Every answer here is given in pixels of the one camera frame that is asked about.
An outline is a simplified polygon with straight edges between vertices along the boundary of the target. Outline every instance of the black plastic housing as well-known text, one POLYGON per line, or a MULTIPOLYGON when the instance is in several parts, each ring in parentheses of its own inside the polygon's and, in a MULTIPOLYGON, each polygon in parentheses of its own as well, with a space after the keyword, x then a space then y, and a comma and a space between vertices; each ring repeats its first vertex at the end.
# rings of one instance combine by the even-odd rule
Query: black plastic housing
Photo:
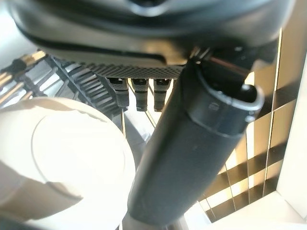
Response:
POLYGON ((264 96, 243 85, 233 97, 213 90, 189 62, 149 140, 131 189, 130 215, 163 226, 201 196, 262 108, 264 96))

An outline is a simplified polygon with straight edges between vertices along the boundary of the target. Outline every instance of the white surface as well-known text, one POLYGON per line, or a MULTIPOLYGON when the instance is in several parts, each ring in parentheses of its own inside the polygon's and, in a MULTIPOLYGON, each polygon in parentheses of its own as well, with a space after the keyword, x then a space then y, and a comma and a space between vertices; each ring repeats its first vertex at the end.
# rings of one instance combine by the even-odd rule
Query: white surface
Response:
POLYGON ((52 230, 119 225, 135 167, 107 117, 73 100, 35 98, 0 110, 0 127, 0 211, 52 230))
POLYGON ((304 220, 275 191, 209 225, 206 230, 307 229, 304 220))
POLYGON ((203 230, 211 224, 199 202, 186 211, 184 218, 189 230, 203 230))
POLYGON ((307 219, 307 59, 277 191, 307 219))

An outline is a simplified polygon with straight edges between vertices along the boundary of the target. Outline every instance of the white cylindrical object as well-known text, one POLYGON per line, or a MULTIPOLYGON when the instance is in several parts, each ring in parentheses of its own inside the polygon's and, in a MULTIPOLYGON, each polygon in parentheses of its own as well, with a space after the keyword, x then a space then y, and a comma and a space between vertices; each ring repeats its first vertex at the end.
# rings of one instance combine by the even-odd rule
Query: white cylindrical object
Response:
POLYGON ((120 130, 65 98, 0 110, 0 211, 39 228, 115 229, 135 166, 120 130))

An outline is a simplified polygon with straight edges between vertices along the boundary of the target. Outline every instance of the wire rack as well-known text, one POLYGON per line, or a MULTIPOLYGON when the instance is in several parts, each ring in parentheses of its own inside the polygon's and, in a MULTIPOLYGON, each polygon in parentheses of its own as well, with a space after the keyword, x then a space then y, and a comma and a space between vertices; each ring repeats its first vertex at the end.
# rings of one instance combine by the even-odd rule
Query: wire rack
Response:
POLYGON ((0 79, 0 108, 33 97, 65 97, 83 102, 112 119, 122 108, 103 77, 72 62, 46 56, 26 73, 0 79))

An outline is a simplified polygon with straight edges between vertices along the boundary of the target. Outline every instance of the black cylindrical handle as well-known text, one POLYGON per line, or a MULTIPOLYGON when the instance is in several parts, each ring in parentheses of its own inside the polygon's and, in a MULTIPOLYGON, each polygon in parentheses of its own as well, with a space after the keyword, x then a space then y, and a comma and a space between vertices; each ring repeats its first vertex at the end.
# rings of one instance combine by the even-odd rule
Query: black cylindrical handle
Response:
POLYGON ((131 189, 130 215, 163 226, 182 216, 218 174, 263 94, 243 85, 236 96, 213 90, 188 63, 149 140, 131 189))

